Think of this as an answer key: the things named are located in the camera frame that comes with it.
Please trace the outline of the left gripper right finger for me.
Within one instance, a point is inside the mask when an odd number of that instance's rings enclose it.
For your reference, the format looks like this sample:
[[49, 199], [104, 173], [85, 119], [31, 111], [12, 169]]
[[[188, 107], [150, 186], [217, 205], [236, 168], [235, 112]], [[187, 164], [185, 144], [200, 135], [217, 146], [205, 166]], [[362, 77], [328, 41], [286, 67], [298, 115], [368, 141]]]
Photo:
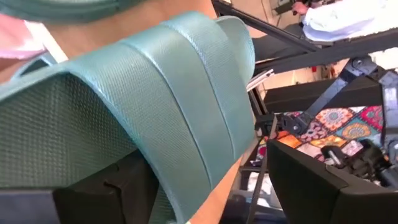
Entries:
[[267, 168], [289, 224], [398, 224], [398, 192], [328, 166], [277, 140]]

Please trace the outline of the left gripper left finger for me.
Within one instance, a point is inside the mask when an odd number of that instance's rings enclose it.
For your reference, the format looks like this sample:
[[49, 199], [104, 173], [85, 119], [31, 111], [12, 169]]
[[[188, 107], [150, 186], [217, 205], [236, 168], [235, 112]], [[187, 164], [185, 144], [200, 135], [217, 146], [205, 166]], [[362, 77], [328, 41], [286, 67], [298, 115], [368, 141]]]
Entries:
[[148, 224], [158, 188], [133, 152], [69, 187], [0, 189], [0, 224]]

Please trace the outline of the green rubber slide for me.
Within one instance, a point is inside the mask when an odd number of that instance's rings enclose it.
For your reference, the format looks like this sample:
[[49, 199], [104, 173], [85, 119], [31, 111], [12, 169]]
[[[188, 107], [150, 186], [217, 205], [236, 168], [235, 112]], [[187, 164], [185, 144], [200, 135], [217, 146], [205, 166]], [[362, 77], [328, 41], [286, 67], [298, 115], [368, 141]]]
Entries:
[[69, 187], [140, 152], [148, 224], [185, 223], [254, 140], [243, 21], [188, 12], [0, 86], [0, 189]]
[[91, 22], [145, 0], [0, 0], [0, 14], [34, 22]]

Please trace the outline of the pink rubber slide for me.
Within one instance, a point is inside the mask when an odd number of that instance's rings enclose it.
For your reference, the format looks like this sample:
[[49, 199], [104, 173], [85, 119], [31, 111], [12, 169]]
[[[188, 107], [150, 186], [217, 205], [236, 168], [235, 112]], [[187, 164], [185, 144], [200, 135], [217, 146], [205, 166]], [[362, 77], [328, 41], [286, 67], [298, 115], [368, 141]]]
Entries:
[[0, 58], [28, 59], [46, 48], [33, 37], [22, 19], [0, 14]]

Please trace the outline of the colourful patterned rug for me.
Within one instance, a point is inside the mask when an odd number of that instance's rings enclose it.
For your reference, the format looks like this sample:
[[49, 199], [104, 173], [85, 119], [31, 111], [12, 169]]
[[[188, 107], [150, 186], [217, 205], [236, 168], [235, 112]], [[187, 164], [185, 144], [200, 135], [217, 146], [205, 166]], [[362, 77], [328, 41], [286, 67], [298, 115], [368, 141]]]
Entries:
[[381, 106], [331, 108], [319, 112], [304, 134], [278, 131], [276, 139], [323, 162], [324, 146], [339, 146], [349, 156], [362, 148], [362, 139], [380, 146], [383, 122]]

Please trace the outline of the black flat panel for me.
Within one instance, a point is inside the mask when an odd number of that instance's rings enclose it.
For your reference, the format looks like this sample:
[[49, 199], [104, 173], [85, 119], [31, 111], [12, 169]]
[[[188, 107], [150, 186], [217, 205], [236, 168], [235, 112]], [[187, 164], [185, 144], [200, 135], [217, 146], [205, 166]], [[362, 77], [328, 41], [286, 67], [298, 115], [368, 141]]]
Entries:
[[[322, 80], [268, 90], [264, 104], [275, 113], [306, 110], [334, 82]], [[357, 106], [382, 105], [381, 86], [376, 82], [359, 77], [346, 86], [328, 104], [327, 108], [349, 108]]]

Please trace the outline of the person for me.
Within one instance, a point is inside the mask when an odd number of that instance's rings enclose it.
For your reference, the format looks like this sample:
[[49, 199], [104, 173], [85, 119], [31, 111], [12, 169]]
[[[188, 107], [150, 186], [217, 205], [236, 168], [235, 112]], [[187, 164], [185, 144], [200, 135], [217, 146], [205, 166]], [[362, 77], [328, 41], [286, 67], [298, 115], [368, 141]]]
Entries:
[[398, 0], [313, 3], [302, 17], [306, 38], [315, 42], [334, 42], [398, 28]]

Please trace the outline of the person's hand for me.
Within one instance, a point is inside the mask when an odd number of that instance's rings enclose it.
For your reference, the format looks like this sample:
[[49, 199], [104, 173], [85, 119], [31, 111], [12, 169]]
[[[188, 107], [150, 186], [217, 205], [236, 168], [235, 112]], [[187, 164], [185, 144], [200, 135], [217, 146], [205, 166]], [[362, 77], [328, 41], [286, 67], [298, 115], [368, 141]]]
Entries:
[[292, 10], [295, 15], [305, 15], [308, 11], [308, 6], [303, 2], [294, 2]]

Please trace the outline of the black aluminium table frame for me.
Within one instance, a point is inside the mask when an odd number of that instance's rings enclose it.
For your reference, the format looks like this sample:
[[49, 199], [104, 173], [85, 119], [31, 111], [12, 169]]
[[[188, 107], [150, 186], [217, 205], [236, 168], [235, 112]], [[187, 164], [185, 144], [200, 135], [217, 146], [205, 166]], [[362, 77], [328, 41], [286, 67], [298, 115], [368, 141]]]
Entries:
[[286, 44], [303, 51], [302, 54], [257, 62], [254, 72], [256, 75], [268, 70], [273, 70], [275, 73], [283, 73], [305, 67], [326, 65], [345, 58], [357, 57], [398, 47], [398, 28], [364, 37], [341, 40], [331, 45], [320, 47], [318, 44], [312, 44], [303, 38], [297, 37], [257, 17], [240, 11], [234, 8], [231, 3], [223, 0], [211, 1], [217, 15], [236, 16], [246, 25], [278, 38]]

